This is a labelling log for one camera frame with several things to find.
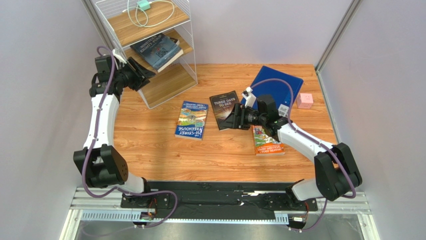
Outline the nineteen eighty-four book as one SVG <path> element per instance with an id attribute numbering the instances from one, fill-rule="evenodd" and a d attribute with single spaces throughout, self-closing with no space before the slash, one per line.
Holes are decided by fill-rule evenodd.
<path id="1" fill-rule="evenodd" d="M 184 50 L 173 43 L 167 35 L 159 33 L 130 46 L 158 73 L 166 69 L 184 54 Z"/>

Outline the black 169-storey treehouse book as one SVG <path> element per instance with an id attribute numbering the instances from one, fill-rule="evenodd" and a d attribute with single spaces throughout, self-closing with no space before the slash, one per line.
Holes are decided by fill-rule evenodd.
<path id="1" fill-rule="evenodd" d="M 176 44 L 177 46 L 179 46 L 180 45 L 180 40 L 179 39 L 177 39 L 177 38 L 174 38 L 174 37 L 170 37 L 170 36 L 168 36 L 168 38 L 174 43 L 174 44 Z"/>

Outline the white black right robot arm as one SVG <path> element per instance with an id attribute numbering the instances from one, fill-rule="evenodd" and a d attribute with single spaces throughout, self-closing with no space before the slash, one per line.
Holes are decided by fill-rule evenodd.
<path id="1" fill-rule="evenodd" d="M 297 203 L 314 198 L 334 201 L 356 196 L 355 188 L 363 183 L 363 179 L 347 144 L 322 141 L 302 130 L 289 117 L 280 116 L 270 94 L 258 97 L 256 104 L 256 109 L 234 104 L 220 126 L 239 130 L 261 126 L 269 137 L 292 147 L 313 162 L 315 177 L 297 181 L 285 190 L 292 201 Z"/>

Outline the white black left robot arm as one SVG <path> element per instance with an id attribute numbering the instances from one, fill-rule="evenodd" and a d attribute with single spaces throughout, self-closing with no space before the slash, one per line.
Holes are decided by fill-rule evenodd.
<path id="1" fill-rule="evenodd" d="M 89 188 L 120 188 L 127 194 L 145 191 L 147 181 L 129 172 L 126 160 L 114 147 L 114 126 L 124 88 L 139 91 L 155 76 L 133 57 L 123 62 L 116 56 L 95 58 L 97 72 L 89 95 L 92 114 L 82 150 L 73 153 L 73 162 Z"/>

